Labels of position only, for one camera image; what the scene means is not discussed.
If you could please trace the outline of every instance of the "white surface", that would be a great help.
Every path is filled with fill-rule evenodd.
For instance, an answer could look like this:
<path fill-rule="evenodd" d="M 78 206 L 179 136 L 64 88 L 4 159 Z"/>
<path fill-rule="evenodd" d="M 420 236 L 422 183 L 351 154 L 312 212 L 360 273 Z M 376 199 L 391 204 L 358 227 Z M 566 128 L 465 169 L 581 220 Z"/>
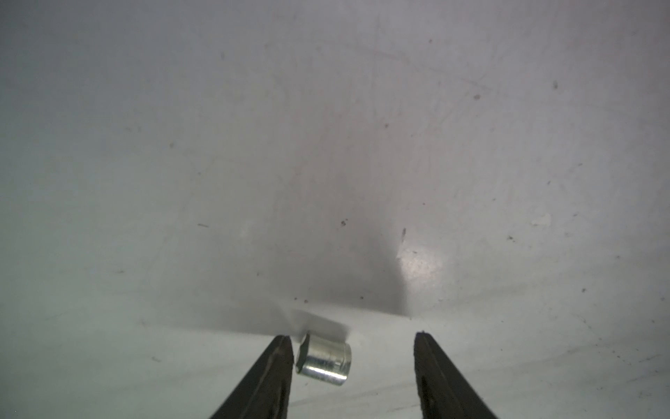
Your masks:
<path fill-rule="evenodd" d="M 670 3 L 0 10 L 3 418 L 206 418 L 311 315 L 290 418 L 419 417 L 420 330 L 501 418 L 668 417 Z"/>

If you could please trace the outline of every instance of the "metal cylinder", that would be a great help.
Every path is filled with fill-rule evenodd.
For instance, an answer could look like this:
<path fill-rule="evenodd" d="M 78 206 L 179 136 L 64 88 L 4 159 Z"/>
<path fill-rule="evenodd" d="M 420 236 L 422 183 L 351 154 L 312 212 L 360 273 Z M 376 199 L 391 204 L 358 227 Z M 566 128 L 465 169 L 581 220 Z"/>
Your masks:
<path fill-rule="evenodd" d="M 295 366 L 298 374 L 342 385 L 351 367 L 351 347 L 308 332 Z"/>

